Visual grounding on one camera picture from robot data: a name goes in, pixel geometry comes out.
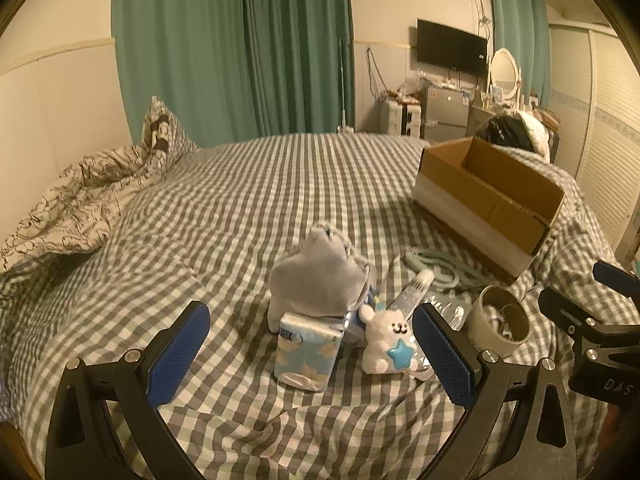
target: roll of tape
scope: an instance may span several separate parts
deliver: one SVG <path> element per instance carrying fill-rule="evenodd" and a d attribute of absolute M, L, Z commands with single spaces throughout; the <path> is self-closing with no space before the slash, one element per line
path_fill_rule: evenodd
<path fill-rule="evenodd" d="M 513 339 L 498 334 L 484 314 L 483 305 L 491 305 L 500 310 L 505 317 Z M 471 312 L 462 327 L 463 332 L 479 352 L 493 350 L 505 358 L 513 354 L 529 337 L 529 319 L 524 308 L 505 288 L 489 285 L 478 296 Z"/>

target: curtain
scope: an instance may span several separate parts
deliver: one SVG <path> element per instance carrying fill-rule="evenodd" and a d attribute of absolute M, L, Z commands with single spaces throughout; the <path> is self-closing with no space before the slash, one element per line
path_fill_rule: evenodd
<path fill-rule="evenodd" d="M 111 28 L 134 142 L 152 95 L 201 147 L 353 125 L 350 0 L 111 0 Z"/>
<path fill-rule="evenodd" d="M 545 0 L 492 0 L 494 51 L 509 49 L 522 69 L 522 94 L 534 91 L 542 107 L 551 98 L 549 24 Z"/>

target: screw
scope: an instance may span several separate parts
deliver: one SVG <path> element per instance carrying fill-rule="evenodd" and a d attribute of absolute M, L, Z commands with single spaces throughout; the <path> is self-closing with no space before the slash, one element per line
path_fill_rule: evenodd
<path fill-rule="evenodd" d="M 482 359 L 488 363 L 495 363 L 498 360 L 498 354 L 493 350 L 485 350 L 482 352 Z"/>
<path fill-rule="evenodd" d="M 78 359 L 77 357 L 73 357 L 72 359 L 69 359 L 69 361 L 66 362 L 66 368 L 68 370 L 75 370 L 79 366 L 80 366 L 80 359 Z"/>
<path fill-rule="evenodd" d="M 135 363 L 138 359 L 140 359 L 140 350 L 134 348 L 133 350 L 129 350 L 126 354 L 124 354 L 124 360 L 127 363 Z"/>
<path fill-rule="evenodd" d="M 550 372 L 552 372 L 553 370 L 556 369 L 556 363 L 553 362 L 548 357 L 545 357 L 544 359 L 542 359 L 542 365 L 543 365 L 543 367 L 545 367 Z"/>

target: sliding closet door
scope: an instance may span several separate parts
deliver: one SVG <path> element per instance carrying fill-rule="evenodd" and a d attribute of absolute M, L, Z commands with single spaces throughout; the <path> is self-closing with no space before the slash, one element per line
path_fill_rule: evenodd
<path fill-rule="evenodd" d="M 640 192 L 640 76 L 618 38 L 588 34 L 594 106 L 576 180 L 615 250 Z"/>
<path fill-rule="evenodd" d="M 589 33 L 580 28 L 552 26 L 551 101 L 561 118 L 556 166 L 578 174 L 589 124 L 591 47 Z"/>

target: television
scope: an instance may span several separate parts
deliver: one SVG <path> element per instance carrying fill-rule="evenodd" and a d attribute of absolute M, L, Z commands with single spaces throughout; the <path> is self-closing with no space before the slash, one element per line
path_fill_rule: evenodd
<path fill-rule="evenodd" d="M 486 77 L 486 42 L 458 28 L 418 20 L 418 62 Z"/>

